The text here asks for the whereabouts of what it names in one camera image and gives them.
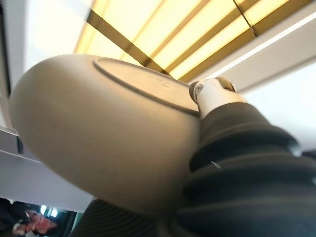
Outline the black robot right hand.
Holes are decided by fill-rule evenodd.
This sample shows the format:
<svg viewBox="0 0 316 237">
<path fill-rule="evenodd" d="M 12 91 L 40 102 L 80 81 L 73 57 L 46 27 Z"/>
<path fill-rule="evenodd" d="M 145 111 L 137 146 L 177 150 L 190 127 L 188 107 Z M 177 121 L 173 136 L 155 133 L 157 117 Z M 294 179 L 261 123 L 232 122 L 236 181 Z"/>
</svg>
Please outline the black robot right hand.
<svg viewBox="0 0 316 237">
<path fill-rule="evenodd" d="M 73 237 L 313 237 L 316 161 L 223 78 L 196 81 L 201 119 L 186 203 L 156 219 L 96 199 Z"/>
</svg>

